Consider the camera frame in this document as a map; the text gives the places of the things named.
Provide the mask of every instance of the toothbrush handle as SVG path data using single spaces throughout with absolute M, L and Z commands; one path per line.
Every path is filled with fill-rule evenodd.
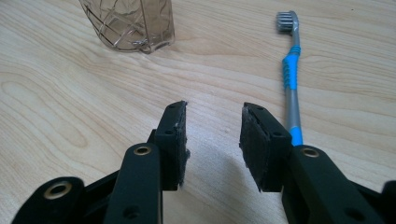
M 297 94 L 297 62 L 300 57 L 300 52 L 300 46 L 293 46 L 282 62 L 288 116 L 286 126 L 291 134 L 291 143 L 294 146 L 303 144 L 303 132 L 301 130 L 300 109 L 298 106 Z

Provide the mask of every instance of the gray handle section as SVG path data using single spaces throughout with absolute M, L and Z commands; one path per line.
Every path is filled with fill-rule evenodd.
M 291 90 L 286 88 L 286 110 L 287 110 L 287 121 L 286 128 L 290 131 L 294 127 L 301 128 L 300 122 L 300 107 L 298 106 L 298 94 L 297 90 Z

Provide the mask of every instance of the wooden table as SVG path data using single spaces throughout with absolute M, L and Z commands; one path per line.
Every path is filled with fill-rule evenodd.
M 285 223 L 278 193 L 259 193 L 238 147 L 244 102 L 285 123 L 281 60 L 301 24 L 304 142 L 351 180 L 396 179 L 396 3 L 390 0 L 174 0 L 176 42 L 119 53 L 77 0 L 0 2 L 0 222 L 41 184 L 86 185 L 120 168 L 164 108 L 188 101 L 185 185 L 165 192 L 164 223 Z

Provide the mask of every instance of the toothbrush head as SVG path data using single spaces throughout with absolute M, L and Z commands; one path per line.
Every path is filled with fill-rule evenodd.
M 294 45 L 300 44 L 299 22 L 294 11 L 278 12 L 276 14 L 276 28 L 279 32 L 289 32 L 294 39 Z

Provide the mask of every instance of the toothbrush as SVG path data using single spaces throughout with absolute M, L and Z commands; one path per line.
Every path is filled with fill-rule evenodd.
M 294 146 L 303 144 L 303 132 L 301 130 L 300 109 L 297 96 L 297 62 L 300 57 L 300 35 L 297 14 L 294 11 L 278 12 L 276 15 L 277 30 L 289 32 L 292 36 L 293 46 L 289 54 L 283 59 L 283 81 L 286 93 L 287 121 Z

